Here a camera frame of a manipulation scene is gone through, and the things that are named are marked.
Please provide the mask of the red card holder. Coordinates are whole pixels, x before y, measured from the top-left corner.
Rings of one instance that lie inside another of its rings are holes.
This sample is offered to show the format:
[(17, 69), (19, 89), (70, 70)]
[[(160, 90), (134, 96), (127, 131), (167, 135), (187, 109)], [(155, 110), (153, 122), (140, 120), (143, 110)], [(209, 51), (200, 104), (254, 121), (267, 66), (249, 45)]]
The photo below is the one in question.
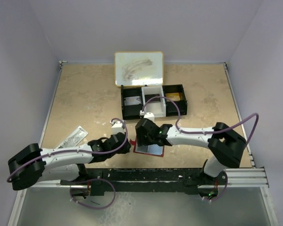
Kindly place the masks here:
[(135, 140), (130, 140), (130, 144), (133, 146), (133, 152), (139, 154), (145, 154), (156, 157), (164, 156), (164, 147), (158, 145), (144, 145), (138, 146)]

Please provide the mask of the black white three-bin organizer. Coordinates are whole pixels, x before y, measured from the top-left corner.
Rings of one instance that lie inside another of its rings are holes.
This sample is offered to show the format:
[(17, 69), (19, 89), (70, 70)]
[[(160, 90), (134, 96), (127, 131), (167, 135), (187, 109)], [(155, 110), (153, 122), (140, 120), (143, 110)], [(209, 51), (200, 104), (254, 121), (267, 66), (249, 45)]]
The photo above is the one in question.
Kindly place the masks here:
[(121, 108), (124, 120), (137, 120), (141, 110), (156, 118), (186, 115), (188, 104), (182, 84), (121, 87)]

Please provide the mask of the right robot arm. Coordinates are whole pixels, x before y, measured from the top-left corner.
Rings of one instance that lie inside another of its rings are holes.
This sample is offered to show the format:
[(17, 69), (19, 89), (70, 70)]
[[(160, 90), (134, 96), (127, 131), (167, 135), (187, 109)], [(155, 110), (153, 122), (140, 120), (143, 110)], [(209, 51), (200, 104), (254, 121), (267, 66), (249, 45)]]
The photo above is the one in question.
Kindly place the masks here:
[(143, 118), (135, 126), (138, 146), (189, 145), (210, 150), (213, 156), (204, 163), (200, 179), (212, 184), (225, 169), (239, 168), (246, 140), (222, 122), (208, 128), (182, 128), (172, 124), (160, 127), (153, 121)]

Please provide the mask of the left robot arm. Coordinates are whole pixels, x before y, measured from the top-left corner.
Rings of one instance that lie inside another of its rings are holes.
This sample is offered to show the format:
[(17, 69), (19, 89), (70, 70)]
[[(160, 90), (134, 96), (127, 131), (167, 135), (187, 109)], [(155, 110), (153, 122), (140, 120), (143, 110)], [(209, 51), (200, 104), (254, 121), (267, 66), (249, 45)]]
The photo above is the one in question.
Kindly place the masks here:
[(29, 144), (9, 159), (7, 182), (15, 191), (48, 180), (74, 181), (82, 185), (88, 178), (85, 164), (104, 162), (115, 154), (128, 153), (130, 148), (127, 134), (122, 132), (68, 148), (47, 149), (37, 143)]

